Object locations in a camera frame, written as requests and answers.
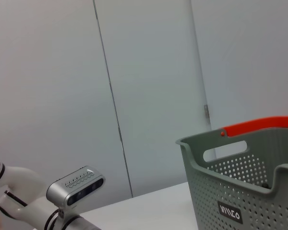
gray plastic basket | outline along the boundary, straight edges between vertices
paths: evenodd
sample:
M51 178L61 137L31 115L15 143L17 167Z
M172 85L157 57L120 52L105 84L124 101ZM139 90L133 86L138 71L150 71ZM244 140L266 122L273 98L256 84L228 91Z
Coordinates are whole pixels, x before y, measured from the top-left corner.
M203 158L208 149L243 140L244 152L210 162ZM288 117L250 121L176 143L199 230L288 230Z

table surface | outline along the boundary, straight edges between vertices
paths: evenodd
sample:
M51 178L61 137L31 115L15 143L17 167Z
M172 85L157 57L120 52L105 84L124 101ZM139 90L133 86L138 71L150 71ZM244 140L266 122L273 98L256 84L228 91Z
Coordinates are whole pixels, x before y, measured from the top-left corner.
M81 214L102 230L198 230L188 183Z

depth camera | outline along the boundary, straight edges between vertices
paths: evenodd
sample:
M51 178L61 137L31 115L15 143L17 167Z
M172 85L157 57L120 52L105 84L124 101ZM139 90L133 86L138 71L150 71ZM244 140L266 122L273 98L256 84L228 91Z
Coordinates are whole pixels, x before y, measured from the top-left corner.
M46 198L55 206L72 208L102 187L105 177L96 169L85 166L50 185Z

door hinge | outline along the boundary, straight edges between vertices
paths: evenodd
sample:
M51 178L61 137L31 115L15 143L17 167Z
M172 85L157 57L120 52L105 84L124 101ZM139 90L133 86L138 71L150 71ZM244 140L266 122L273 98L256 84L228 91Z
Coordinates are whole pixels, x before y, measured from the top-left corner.
M204 105L204 110L205 110L205 117L207 119L209 119L210 118L210 114L209 114L209 108L208 108L207 104Z

white door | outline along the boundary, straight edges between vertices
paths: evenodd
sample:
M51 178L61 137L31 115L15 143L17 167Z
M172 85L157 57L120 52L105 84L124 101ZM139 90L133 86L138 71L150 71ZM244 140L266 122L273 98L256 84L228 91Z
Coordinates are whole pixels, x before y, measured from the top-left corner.
M192 0L192 9L212 129L288 115L288 0Z
M133 194L185 182L175 141L210 130L190 1L96 0L96 11Z
M0 160L48 185L96 167L106 183L84 211L131 198L91 0L0 0Z

